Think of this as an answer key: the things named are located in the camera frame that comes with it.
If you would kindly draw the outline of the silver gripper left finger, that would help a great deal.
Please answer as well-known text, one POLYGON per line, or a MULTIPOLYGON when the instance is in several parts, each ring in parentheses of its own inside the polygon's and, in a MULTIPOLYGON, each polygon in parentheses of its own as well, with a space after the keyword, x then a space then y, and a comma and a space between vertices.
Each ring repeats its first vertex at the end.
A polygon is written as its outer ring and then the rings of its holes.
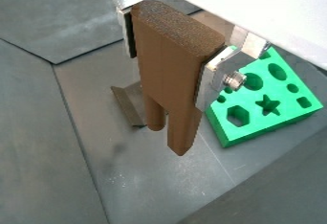
POLYGON ((133 39, 133 22, 132 22, 131 10, 132 10, 132 6, 140 1, 141 0, 112 0, 116 8, 117 21, 123 28, 125 50, 129 58, 136 57, 135 39, 133 39))

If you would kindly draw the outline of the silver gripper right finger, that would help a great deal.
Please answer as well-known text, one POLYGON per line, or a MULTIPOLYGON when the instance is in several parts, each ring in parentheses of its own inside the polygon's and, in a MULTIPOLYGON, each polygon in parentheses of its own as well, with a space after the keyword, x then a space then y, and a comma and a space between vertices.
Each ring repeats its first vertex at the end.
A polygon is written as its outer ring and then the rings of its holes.
POLYGON ((240 89, 247 79, 240 69, 258 60, 271 46, 264 38, 239 26, 234 27, 230 43, 200 71, 195 92, 195 107, 200 111, 207 109, 226 87, 232 91, 240 89))

